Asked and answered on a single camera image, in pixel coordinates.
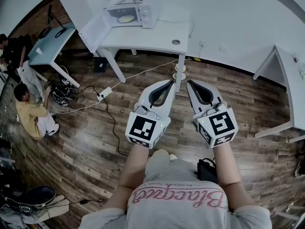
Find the white desk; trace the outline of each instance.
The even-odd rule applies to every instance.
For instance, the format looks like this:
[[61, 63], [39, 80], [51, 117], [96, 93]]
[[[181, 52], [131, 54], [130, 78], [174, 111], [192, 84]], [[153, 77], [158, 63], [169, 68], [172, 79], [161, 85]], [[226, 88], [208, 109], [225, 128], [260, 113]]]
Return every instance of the white desk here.
[[[253, 79], [257, 79], [261, 72], [263, 72], [263, 70], [269, 65], [274, 56], [276, 56], [279, 61], [287, 88], [290, 108], [290, 121], [277, 127], [256, 133], [254, 135], [255, 137], [274, 134], [291, 127], [305, 130], [305, 81], [302, 80], [299, 72], [299, 67], [294, 62], [290, 53], [275, 45], [271, 54], [268, 56], [262, 66], [256, 71]], [[303, 139], [305, 139], [305, 135], [290, 139], [288, 142], [292, 143]]]
[[[153, 29], [144, 29], [140, 26], [113, 27], [97, 51], [105, 55], [122, 83], [125, 83], [126, 79], [110, 53], [110, 48], [131, 49], [134, 55], [136, 49], [178, 54], [178, 75], [175, 88], [178, 93], [187, 52], [189, 26], [189, 20], [185, 20], [180, 23], [157, 21]], [[174, 45], [173, 40], [179, 40], [180, 44]]]
[[[69, 28], [58, 38], [55, 38], [55, 35], [62, 29], [62, 27], [52, 29], [45, 38], [39, 39], [35, 43], [34, 47], [29, 53], [29, 65], [49, 64], [73, 85], [80, 87], [80, 85], [71, 76], [69, 76], [57, 63], [55, 63], [57, 55], [61, 52], [68, 39], [75, 32], [73, 23], [65, 24], [64, 27]], [[38, 54], [36, 52], [37, 48], [40, 48], [42, 54]]]

